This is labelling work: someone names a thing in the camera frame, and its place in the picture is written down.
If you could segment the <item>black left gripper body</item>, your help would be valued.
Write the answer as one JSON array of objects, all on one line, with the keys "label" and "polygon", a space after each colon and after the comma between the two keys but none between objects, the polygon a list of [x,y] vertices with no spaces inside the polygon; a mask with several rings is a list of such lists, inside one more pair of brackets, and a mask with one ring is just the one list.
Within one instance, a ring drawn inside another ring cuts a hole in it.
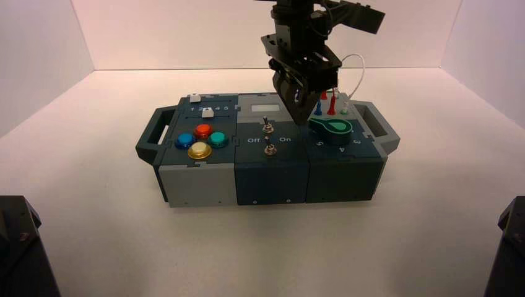
[{"label": "black left gripper body", "polygon": [[275,33],[261,37],[269,67],[282,76],[297,79],[301,87],[327,90],[338,86],[342,63],[325,45],[326,39],[306,20],[275,21]]}]

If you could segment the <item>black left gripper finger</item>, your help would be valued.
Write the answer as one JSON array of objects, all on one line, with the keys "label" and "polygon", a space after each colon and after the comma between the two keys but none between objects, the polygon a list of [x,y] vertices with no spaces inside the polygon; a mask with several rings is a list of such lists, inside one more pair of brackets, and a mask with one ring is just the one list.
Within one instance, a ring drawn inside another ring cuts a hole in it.
[{"label": "black left gripper finger", "polygon": [[328,89],[328,82],[325,78],[300,77],[296,79],[298,84],[298,95],[296,102],[296,123],[305,124],[310,116],[321,93]]},{"label": "black left gripper finger", "polygon": [[287,111],[295,123],[300,123],[301,87],[294,78],[288,79],[286,74],[275,72],[273,84]]}]

